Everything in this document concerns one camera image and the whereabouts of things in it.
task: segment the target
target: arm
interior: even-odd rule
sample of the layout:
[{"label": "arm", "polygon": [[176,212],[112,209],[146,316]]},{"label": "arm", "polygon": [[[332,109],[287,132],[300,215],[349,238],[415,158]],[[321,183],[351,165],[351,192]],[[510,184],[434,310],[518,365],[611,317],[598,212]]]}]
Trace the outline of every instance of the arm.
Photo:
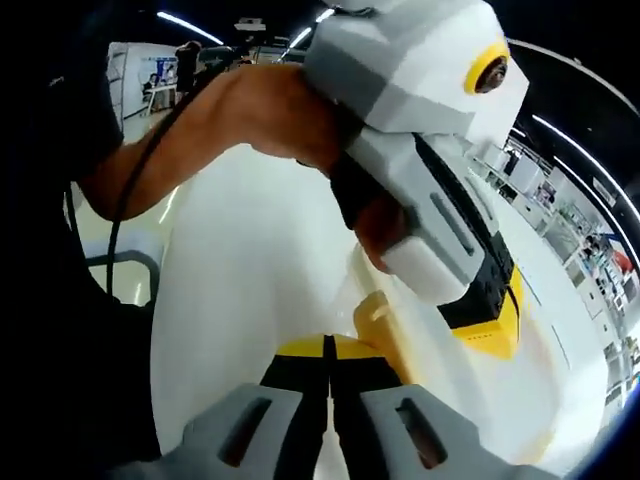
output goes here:
[{"label": "arm", "polygon": [[[228,148],[250,143],[327,172],[337,159],[332,109],[296,67],[239,69],[216,78],[185,109],[152,154],[128,202],[131,218],[159,202]],[[98,214],[111,219],[122,188],[150,141],[124,145],[79,181]]]}]

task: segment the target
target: black grip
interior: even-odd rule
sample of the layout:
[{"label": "black grip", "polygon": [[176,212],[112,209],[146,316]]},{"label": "black grip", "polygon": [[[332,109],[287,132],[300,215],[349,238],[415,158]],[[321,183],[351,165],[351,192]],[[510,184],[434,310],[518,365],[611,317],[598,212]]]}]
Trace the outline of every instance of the black grip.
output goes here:
[{"label": "black grip", "polygon": [[331,190],[349,230],[355,227],[362,210],[385,192],[382,185],[346,152],[331,169],[329,178]]}]

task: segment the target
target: black cable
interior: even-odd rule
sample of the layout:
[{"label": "black cable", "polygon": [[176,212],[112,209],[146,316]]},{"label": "black cable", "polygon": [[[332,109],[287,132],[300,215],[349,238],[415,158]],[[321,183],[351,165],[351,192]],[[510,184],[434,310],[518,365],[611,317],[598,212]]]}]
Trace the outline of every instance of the black cable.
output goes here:
[{"label": "black cable", "polygon": [[180,103],[178,103],[173,110],[162,120],[159,128],[155,131],[149,143],[145,147],[142,155],[140,156],[140,160],[135,165],[127,182],[122,188],[122,192],[118,197],[118,201],[116,202],[116,209],[113,217],[113,225],[111,227],[111,234],[109,235],[109,247],[107,250],[107,294],[113,298],[113,266],[115,263],[116,256],[116,245],[118,241],[118,233],[120,232],[120,224],[122,223],[122,218],[124,217],[124,213],[127,210],[127,204],[129,202],[129,198],[133,193],[133,190],[136,186],[136,183],[140,179],[140,175],[142,174],[144,167],[146,166],[149,158],[155,151],[155,149],[160,144],[160,141],[164,137],[164,135],[169,131],[169,129],[173,126],[175,121],[180,117],[182,112],[187,108],[191,102],[198,96],[202,90],[204,90],[209,83],[211,83],[218,75],[225,71],[225,69],[230,66],[236,58],[241,57],[248,50],[249,46],[241,46],[234,50],[229,51],[229,55],[222,59],[218,64],[216,64],[211,70],[205,72],[202,76],[202,80],[197,82],[195,88],[192,92],[189,92],[187,96],[185,96]]}]

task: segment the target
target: yellow plastic part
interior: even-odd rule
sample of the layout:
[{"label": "yellow plastic part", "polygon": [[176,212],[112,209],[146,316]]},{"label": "yellow plastic part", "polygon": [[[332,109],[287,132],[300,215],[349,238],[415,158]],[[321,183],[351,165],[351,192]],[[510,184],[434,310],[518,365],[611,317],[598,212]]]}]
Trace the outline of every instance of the yellow plastic part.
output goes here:
[{"label": "yellow plastic part", "polygon": [[382,353],[355,338],[333,335],[338,360],[382,357]]},{"label": "yellow plastic part", "polygon": [[324,335],[314,335],[287,343],[278,349],[276,355],[322,358],[324,355]]},{"label": "yellow plastic part", "polygon": [[469,95],[478,95],[476,92],[476,84],[480,79],[482,72],[493,62],[494,60],[505,57],[509,58],[509,47],[504,40],[498,40],[493,45],[489,46],[482,54],[476,58],[473,65],[467,73],[467,78],[464,81],[464,91]]},{"label": "yellow plastic part", "polygon": [[371,293],[358,305],[353,320],[358,338],[384,355],[403,384],[421,383],[409,360],[408,342],[381,290]]},{"label": "yellow plastic part", "polygon": [[[522,313],[524,310],[524,290],[518,267],[513,269],[509,284],[520,307],[520,313]],[[511,296],[507,294],[500,315],[496,320],[470,327],[456,328],[452,331],[467,346],[503,360],[509,360],[518,350],[520,318]]]}]

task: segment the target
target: yellow ring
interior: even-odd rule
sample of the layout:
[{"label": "yellow ring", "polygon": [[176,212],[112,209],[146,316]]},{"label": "yellow ring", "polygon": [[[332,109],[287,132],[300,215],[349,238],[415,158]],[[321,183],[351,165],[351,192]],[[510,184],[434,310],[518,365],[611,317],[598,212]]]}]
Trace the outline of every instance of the yellow ring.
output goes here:
[{"label": "yellow ring", "polygon": [[487,48],[478,58],[476,58],[476,61],[473,62],[469,73],[467,73],[467,79],[464,82],[464,91],[469,95],[477,95],[476,85],[480,79],[480,75],[482,75],[482,72],[485,71],[491,62],[500,57],[509,58],[509,48],[502,40]]}]

